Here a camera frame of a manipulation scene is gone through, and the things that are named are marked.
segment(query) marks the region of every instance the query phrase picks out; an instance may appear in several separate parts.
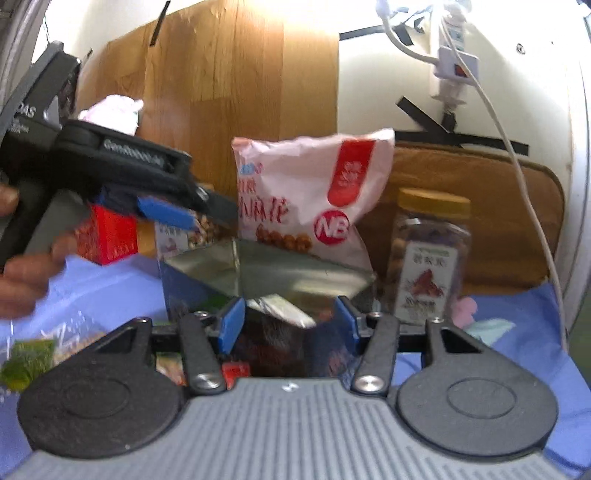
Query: red label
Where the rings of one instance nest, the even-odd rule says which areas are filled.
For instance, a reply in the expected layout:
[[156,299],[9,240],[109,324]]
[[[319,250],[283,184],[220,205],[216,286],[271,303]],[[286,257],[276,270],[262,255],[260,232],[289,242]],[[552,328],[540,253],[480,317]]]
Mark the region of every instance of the red label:
[[222,364],[222,374],[230,389],[238,378],[251,376],[251,366],[246,362],[225,362]]
[[338,245],[349,236],[349,219],[340,210],[326,210],[314,221],[314,234],[325,245]]
[[375,140],[345,140],[340,146],[339,159],[327,194],[331,205],[342,208],[357,200],[374,145]]

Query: pink plush toy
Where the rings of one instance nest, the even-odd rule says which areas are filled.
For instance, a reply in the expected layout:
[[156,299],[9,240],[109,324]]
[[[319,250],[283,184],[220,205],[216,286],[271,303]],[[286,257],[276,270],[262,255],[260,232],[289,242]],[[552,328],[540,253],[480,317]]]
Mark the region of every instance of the pink plush toy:
[[452,307],[453,324],[464,329],[474,323],[474,315],[478,309],[476,302],[470,297],[459,299]]

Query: red box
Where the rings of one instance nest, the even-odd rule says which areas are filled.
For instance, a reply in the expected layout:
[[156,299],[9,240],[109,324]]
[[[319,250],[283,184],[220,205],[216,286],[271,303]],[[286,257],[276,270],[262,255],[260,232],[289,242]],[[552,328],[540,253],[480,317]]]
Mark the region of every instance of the red box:
[[78,255],[108,265],[138,252],[136,221],[93,205],[90,218],[75,231]]

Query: white snack bag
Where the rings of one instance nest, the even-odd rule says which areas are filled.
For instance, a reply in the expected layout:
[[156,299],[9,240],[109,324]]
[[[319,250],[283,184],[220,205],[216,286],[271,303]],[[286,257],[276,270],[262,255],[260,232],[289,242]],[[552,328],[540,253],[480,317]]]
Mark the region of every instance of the white snack bag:
[[354,225],[388,181],[393,130],[281,142],[235,138],[232,148],[241,238],[371,270]]

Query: wooden board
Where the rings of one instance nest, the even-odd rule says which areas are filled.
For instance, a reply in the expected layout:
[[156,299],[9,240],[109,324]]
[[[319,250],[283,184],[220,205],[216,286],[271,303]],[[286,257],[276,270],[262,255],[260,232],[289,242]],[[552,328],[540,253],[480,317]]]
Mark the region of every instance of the wooden board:
[[114,93],[143,99],[138,136],[189,152],[200,180],[236,197],[233,137],[336,132],[338,33],[270,5],[209,0],[168,15],[154,47],[155,22],[111,41],[83,68],[78,110]]

